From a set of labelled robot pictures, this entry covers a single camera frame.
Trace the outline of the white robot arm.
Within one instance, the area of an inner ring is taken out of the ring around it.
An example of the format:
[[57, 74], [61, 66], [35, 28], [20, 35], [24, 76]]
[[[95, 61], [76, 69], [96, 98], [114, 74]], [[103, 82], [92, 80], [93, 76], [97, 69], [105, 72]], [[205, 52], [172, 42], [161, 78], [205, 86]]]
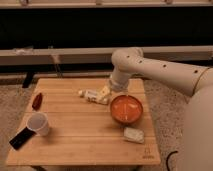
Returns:
[[145, 58], [138, 47], [115, 50], [111, 61], [111, 91], [125, 90], [131, 76], [141, 74], [190, 97], [177, 171], [213, 171], [213, 67]]

